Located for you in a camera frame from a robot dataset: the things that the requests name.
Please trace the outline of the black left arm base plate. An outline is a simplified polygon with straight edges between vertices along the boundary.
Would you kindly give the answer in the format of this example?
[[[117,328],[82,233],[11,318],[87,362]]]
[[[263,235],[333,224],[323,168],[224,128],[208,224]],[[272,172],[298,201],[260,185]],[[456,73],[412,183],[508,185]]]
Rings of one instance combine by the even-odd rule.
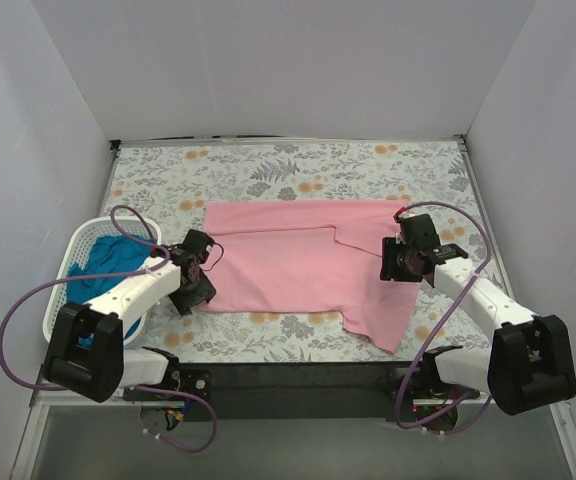
[[[176,369],[167,373],[164,380],[148,388],[180,391],[195,395],[205,401],[211,397],[212,372],[206,369]],[[125,389],[122,398],[126,401],[181,401],[182,397],[172,394],[148,393],[142,390]]]

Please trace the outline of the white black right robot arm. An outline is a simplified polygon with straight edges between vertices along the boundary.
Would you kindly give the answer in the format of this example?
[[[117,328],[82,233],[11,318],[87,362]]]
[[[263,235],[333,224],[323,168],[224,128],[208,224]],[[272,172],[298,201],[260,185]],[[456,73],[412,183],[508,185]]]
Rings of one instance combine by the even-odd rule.
[[[468,254],[443,244],[427,214],[394,217],[395,237],[382,241],[381,279],[426,282],[452,299],[487,336],[485,352],[459,346],[423,345],[397,390],[401,405],[411,380],[432,397],[455,386],[487,394],[508,415],[517,415],[576,396],[576,374],[566,324],[516,303],[481,276]]]

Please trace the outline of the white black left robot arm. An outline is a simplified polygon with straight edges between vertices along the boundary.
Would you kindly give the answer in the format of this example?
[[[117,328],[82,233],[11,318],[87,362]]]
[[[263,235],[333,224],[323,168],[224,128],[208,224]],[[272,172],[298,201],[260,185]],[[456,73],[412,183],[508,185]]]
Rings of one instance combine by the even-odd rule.
[[[191,229],[182,243],[153,251],[144,274],[84,304],[65,303],[53,324],[43,377],[98,403],[140,385],[158,399],[173,398],[181,386],[178,358],[156,348],[129,349],[126,335],[164,298],[182,316],[214,298],[216,289],[202,269],[214,246],[209,235]]]

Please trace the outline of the pink t shirt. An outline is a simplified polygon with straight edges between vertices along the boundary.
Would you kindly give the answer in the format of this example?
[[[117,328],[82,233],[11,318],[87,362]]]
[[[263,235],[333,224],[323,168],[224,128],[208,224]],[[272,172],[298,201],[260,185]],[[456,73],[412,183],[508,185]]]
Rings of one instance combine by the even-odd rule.
[[[211,203],[203,230],[223,246],[207,276],[214,313],[337,311],[343,327],[397,350],[419,286],[380,278],[382,241],[399,227],[401,200]]]

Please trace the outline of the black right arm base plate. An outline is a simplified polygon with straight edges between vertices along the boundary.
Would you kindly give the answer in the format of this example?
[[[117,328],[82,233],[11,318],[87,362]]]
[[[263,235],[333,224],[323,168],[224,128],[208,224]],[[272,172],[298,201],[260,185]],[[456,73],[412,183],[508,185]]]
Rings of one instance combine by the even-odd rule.
[[[385,372],[377,378],[377,386],[390,400],[396,400],[405,373],[405,368],[386,369]],[[463,389],[457,385],[448,384],[430,386],[424,383],[421,377],[415,373],[404,390],[403,403],[408,402],[411,405],[416,405],[428,401],[430,405],[444,406],[456,401],[465,393],[471,394],[470,389]],[[478,398],[480,394],[473,392],[471,396]]]

